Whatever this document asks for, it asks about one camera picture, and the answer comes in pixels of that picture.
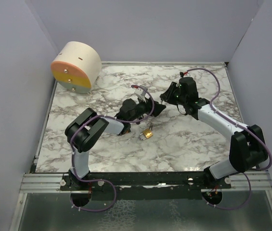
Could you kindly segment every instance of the yellow band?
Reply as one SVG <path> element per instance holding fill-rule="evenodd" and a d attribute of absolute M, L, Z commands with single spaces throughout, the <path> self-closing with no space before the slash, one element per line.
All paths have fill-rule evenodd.
<path fill-rule="evenodd" d="M 77 77 L 70 74 L 61 73 L 58 71 L 52 71 L 52 74 L 57 81 L 72 83 L 72 84 L 80 85 L 89 89 L 91 88 L 91 83 L 88 78 Z"/>

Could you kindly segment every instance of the cylindrical box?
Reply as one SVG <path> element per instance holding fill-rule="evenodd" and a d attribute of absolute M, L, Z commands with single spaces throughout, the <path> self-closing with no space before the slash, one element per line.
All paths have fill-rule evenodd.
<path fill-rule="evenodd" d="M 89 92 L 101 69 L 98 53 L 82 42 L 68 42 L 51 63 L 54 78 L 76 93 Z"/>

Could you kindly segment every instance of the table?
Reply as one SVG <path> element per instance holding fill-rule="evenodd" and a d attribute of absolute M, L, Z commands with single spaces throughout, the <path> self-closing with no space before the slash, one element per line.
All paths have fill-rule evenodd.
<path fill-rule="evenodd" d="M 76 94 L 57 84 L 41 149 L 37 173 L 67 172 L 71 166 L 71 149 L 64 130 L 86 108 L 98 114 L 114 116 L 122 102 L 132 95 L 131 84 L 144 85 L 154 100 L 179 80 L 179 72 L 204 67 L 220 81 L 221 93 L 214 104 L 234 119 L 241 121 L 234 95 L 223 64 L 216 65 L 108 65 L 103 66 L 91 94 Z M 204 71 L 192 71 L 199 96 L 211 99 L 217 90 L 215 79 Z M 92 172 L 201 171 L 227 158 L 230 142 L 207 124 L 181 115 L 176 106 L 166 104 L 158 117 L 131 132 L 116 136 L 103 134 L 91 149 L 89 168 Z M 153 137 L 139 140 L 140 133 L 153 125 Z"/>

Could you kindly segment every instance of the glass panel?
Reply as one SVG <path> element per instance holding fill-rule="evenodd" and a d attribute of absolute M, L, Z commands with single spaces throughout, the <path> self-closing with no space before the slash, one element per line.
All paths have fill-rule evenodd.
<path fill-rule="evenodd" d="M 102 213 L 71 208 L 69 194 L 28 194 L 21 231 L 272 231 L 265 191 L 253 192 L 242 209 L 214 209 L 202 200 L 117 201 Z M 247 192 L 224 192 L 222 206 L 242 203 Z M 90 208 L 104 203 L 90 202 Z"/>

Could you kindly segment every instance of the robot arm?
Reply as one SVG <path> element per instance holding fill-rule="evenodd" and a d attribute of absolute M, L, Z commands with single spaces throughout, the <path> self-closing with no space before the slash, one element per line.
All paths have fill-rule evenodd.
<path fill-rule="evenodd" d="M 219 112 L 219 114 L 235 122 L 236 125 L 222 118 L 211 108 L 208 100 L 199 98 L 196 83 L 192 77 L 182 77 L 178 83 L 172 82 L 168 90 L 160 95 L 160 98 L 172 105 L 182 105 L 186 111 L 185 115 L 191 115 L 195 119 L 210 125 L 231 142 L 229 158 L 204 170 L 209 181 L 236 172 L 245 172 L 268 158 L 264 147 L 248 132 L 238 128 L 237 125 L 247 128 L 264 142 L 261 128 L 257 125 L 249 127 Z"/>
<path fill-rule="evenodd" d="M 135 119 L 141 118 L 144 114 L 150 114 L 152 108 L 152 116 L 158 116 L 165 108 L 165 105 L 161 105 L 158 102 L 149 100 L 145 97 L 145 91 L 141 88 L 135 90 L 135 94 L 138 97 L 139 103 L 136 103 L 133 99 L 127 99 L 123 102 L 119 113 L 116 114 L 114 118 L 99 117 L 89 122 L 90 119 L 97 116 L 97 113 L 91 109 L 87 108 L 81 115 L 79 115 L 65 130 L 65 135 L 67 136 L 67 141 L 70 143 L 74 134 L 83 126 L 88 123 L 86 127 L 81 129 L 73 140 L 73 145 L 75 147 L 74 164 L 77 170 L 77 175 L 83 178 L 89 173 L 88 160 L 89 151 L 98 141 L 102 133 L 111 133 L 115 135 L 124 135 L 130 132 L 130 123 L 127 121 L 134 121 Z"/>

